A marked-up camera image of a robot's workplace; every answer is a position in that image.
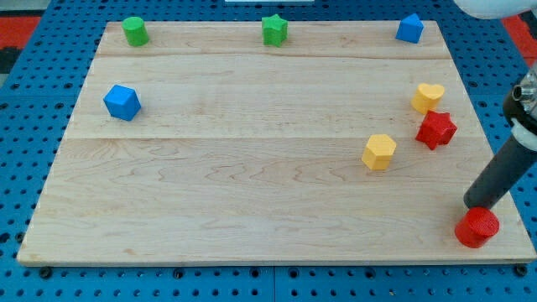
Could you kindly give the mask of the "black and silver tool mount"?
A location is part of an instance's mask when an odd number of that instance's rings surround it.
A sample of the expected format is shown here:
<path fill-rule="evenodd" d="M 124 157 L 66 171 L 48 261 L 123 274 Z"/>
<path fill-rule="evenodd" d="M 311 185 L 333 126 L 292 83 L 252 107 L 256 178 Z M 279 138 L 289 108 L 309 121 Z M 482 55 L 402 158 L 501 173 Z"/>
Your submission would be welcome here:
<path fill-rule="evenodd" d="M 514 137 L 526 148 L 536 148 L 536 67 L 513 86 L 503 103 L 503 114 Z"/>

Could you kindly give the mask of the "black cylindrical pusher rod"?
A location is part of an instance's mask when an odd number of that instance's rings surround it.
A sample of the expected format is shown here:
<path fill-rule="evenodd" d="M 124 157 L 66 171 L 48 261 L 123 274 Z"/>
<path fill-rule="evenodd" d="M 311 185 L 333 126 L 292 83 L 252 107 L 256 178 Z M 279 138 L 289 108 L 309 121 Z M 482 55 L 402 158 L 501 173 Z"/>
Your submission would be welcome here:
<path fill-rule="evenodd" d="M 536 161 L 536 151 L 511 135 L 463 196 L 467 208 L 492 209 Z"/>

